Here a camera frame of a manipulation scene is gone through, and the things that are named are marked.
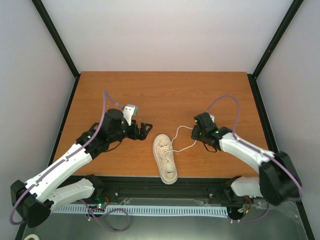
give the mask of white sneaker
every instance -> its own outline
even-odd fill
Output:
[[[170,138],[165,134],[158,135],[153,142],[153,155],[158,165],[160,177],[165,184],[174,184],[178,179]]]

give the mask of cable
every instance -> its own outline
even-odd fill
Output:
[[[210,152],[210,153],[216,153],[218,150],[214,147],[214,151],[210,151],[208,148],[207,148],[207,146],[206,146],[206,144],[205,143],[203,143],[203,146],[205,147],[205,150],[207,150],[208,152]]]
[[[247,196],[244,196],[244,198],[249,202],[249,207],[247,209],[249,211],[250,208],[251,208],[251,205],[252,205],[251,199],[249,197],[247,197]]]
[[[266,154],[265,152],[263,151],[260,151],[258,148],[254,147],[254,146],[251,146],[249,144],[247,144],[246,142],[242,141],[238,135],[236,134],[236,127],[237,127],[237,124],[238,124],[238,120],[239,120],[239,116],[240,116],[240,103],[238,101],[238,99],[235,97],[235,96],[232,96],[232,95],[223,95],[223,96],[220,96],[218,97],[216,100],[214,100],[210,106],[207,108],[206,112],[208,112],[211,107],[217,102],[219,101],[220,99],[223,99],[223,98],[232,98],[233,100],[235,100],[236,102],[236,105],[237,105],[237,111],[236,111],[236,117],[235,117],[235,121],[234,121],[234,124],[233,124],[233,127],[232,127],[232,135],[234,137],[234,139],[239,142],[240,144],[244,145],[245,147],[259,153],[259,154],[262,154],[263,156],[267,157],[268,159],[270,159],[272,162],[274,162],[276,165],[279,166],[279,168],[281,168],[287,175],[288,177],[294,182],[294,184],[296,185],[296,187],[298,188],[298,191],[299,191],[299,195],[300,197],[299,198],[294,198],[294,200],[301,200],[303,198],[303,195],[304,195],[304,192],[302,190],[302,187],[301,185],[299,184],[299,182],[296,180],[296,178],[280,163],[278,162],[274,157]]]
[[[192,127],[188,127],[188,126],[183,126],[183,125],[178,126],[178,128],[176,129],[175,137],[172,138],[172,140],[171,140],[171,145],[173,144],[174,140],[178,137],[178,131],[179,131],[180,128],[186,128],[186,129],[191,129],[191,130],[193,129]],[[184,151],[186,149],[192,148],[194,145],[196,145],[196,143],[197,143],[197,140],[195,140],[194,143],[191,144],[190,146],[187,146],[187,147],[182,148],[180,150],[174,150],[174,149],[168,150],[168,151],[165,151],[164,154],[167,154],[167,153],[170,153],[170,152],[180,153],[180,152],[182,152],[182,151]]]
[[[101,115],[101,119],[100,119],[100,122],[99,122],[99,125],[95,131],[95,133],[92,135],[92,137],[84,144],[82,145],[81,147],[79,147],[76,151],[74,151],[73,153],[71,153],[70,155],[66,156],[66,159],[62,159],[60,160],[59,162],[57,162],[56,164],[53,164],[51,165],[51,168],[49,168],[41,177],[38,178],[38,180],[36,180],[35,182],[38,184],[39,182],[41,182],[49,173],[51,173],[55,168],[57,168],[60,164],[62,164],[63,162],[65,162],[66,160],[68,160],[69,158],[71,158],[72,156],[74,156],[75,154],[77,154],[78,152],[80,152],[82,149],[84,149],[88,144],[90,144],[93,139],[97,136],[101,126],[102,126],[102,123],[104,121],[104,117],[105,117],[105,112],[106,112],[106,97],[108,97],[111,102],[113,102],[116,106],[120,107],[120,108],[124,108],[124,106],[118,104],[117,102],[115,102],[111,97],[110,95],[107,93],[106,90],[103,91],[103,108],[102,108],[102,115]],[[10,212],[10,215],[9,215],[9,222],[12,224],[12,225],[21,225],[21,224],[24,224],[25,221],[20,221],[20,222],[15,222],[13,217],[14,217],[14,214],[15,214],[15,211],[18,207],[18,205],[20,204],[20,202],[22,201],[22,199],[31,191],[31,189],[33,189],[36,185],[33,184],[31,185],[26,191],[24,191],[24,193],[18,198],[18,200],[15,202],[15,204],[13,205],[13,208]]]
[[[115,147],[113,147],[113,148],[111,148],[111,149],[108,149],[107,151],[105,151],[106,153],[107,152],[111,152],[112,150],[115,150],[117,147],[119,147],[120,146],[120,144],[122,143],[122,141],[121,142],[119,142]]]
[[[105,230],[107,230],[107,231],[109,231],[109,232],[112,232],[112,233],[123,232],[123,231],[126,230],[126,229],[129,227],[129,225],[130,225],[130,217],[129,217],[129,214],[128,214],[127,211],[124,210],[123,208],[116,208],[116,209],[113,209],[113,210],[111,210],[111,211],[103,214],[102,216],[96,217],[95,214],[94,214],[94,212],[92,211],[92,209],[88,206],[88,204],[87,204],[83,199],[80,199],[80,202],[83,203],[83,204],[86,206],[86,208],[88,209],[88,211],[89,211],[90,215],[93,217],[93,219],[94,219],[102,228],[104,228]],[[112,229],[112,228],[109,228],[109,227],[103,225],[103,224],[99,221],[99,219],[103,219],[103,218],[105,218],[106,216],[108,216],[109,214],[111,214],[111,213],[113,213],[113,212],[116,212],[116,211],[121,211],[121,212],[123,212],[123,213],[126,215],[126,217],[127,217],[127,223],[126,223],[126,225],[125,225],[123,228],[121,228],[121,229]]]
[[[53,167],[51,167],[47,172],[45,172],[41,177],[39,177],[39,179],[37,181],[35,181],[37,184],[39,182],[42,181],[42,179],[44,179],[50,172],[52,172],[55,168],[57,168],[60,164],[62,164],[63,162],[65,161],[65,159],[61,160],[60,162],[58,162],[57,164],[55,164]],[[25,221],[22,220],[20,222],[15,222],[14,221],[14,214],[15,214],[15,211],[18,207],[18,205],[20,204],[20,202],[22,201],[22,199],[24,199],[24,197],[31,191],[31,189],[33,189],[36,185],[35,184],[32,184],[27,190],[24,191],[24,193],[22,193],[22,195],[18,198],[18,200],[15,202],[15,204],[13,205],[13,208],[10,212],[10,216],[9,216],[9,222],[12,224],[12,225],[21,225],[21,224],[24,224]]]

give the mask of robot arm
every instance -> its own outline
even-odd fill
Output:
[[[17,180],[11,185],[12,205],[17,205],[20,199],[16,210],[30,228],[40,225],[52,212],[66,204],[90,197],[97,199],[102,195],[103,184],[94,175],[86,176],[68,186],[58,187],[79,168],[91,162],[101,153],[107,152],[111,143],[122,142],[124,138],[146,139],[153,126],[142,122],[139,128],[136,121],[132,120],[137,111],[138,107],[134,105],[125,106],[123,111],[109,109],[104,114],[96,137],[84,149],[67,157],[91,139],[98,123],[94,123],[63,156],[43,172],[26,182]]]
[[[289,197],[296,197],[298,189],[291,178],[275,165],[270,156],[280,162],[301,185],[298,174],[285,152],[264,150],[242,139],[227,127],[218,128],[214,117],[207,112],[194,117],[191,138],[219,151],[234,155],[252,167],[259,177],[240,177],[231,184],[236,196],[263,197],[273,205],[279,205]]]

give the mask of black metal post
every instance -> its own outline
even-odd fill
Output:
[[[278,29],[276,30],[273,38],[271,39],[268,47],[266,48],[264,54],[262,55],[262,58],[260,59],[258,65],[256,66],[252,76],[253,79],[256,80],[261,73],[262,69],[266,65],[268,59],[270,58],[271,54],[275,50],[277,44],[279,43],[281,37],[287,30],[289,24],[291,23],[292,19],[296,15],[296,12],[300,8],[301,4],[304,0],[293,0],[291,6],[289,7],[288,11],[286,12],[282,22],[280,23]]]
[[[55,44],[57,45],[57,47],[59,48],[66,64],[68,65],[70,71],[72,72],[74,78],[78,78],[80,76],[74,62],[72,61],[66,46],[64,45],[61,37],[59,36],[59,33],[54,25],[54,23],[52,22],[44,4],[42,3],[41,0],[32,0],[36,10],[38,11],[40,17],[42,18],[46,28],[48,29],[49,33],[51,34]]]

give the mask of orange wooden surface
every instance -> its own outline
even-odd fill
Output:
[[[138,106],[139,112],[134,119],[138,123],[153,124],[153,129],[144,141],[124,139],[116,150],[102,153],[75,175],[159,176],[152,150],[155,137],[167,134],[173,138],[178,126],[192,127],[193,117],[225,94],[236,96],[241,105],[237,134],[259,147],[267,148],[245,72],[83,72],[55,160],[100,120],[104,89],[118,103]],[[107,105],[108,108],[115,107],[110,101]],[[218,127],[232,128],[236,111],[236,103],[231,98],[224,98],[212,107],[210,113],[214,114]],[[173,148],[181,149],[192,143],[191,130],[183,128]],[[174,153],[174,160],[179,177],[257,176],[241,160],[224,152],[207,152],[200,142],[183,152]]]

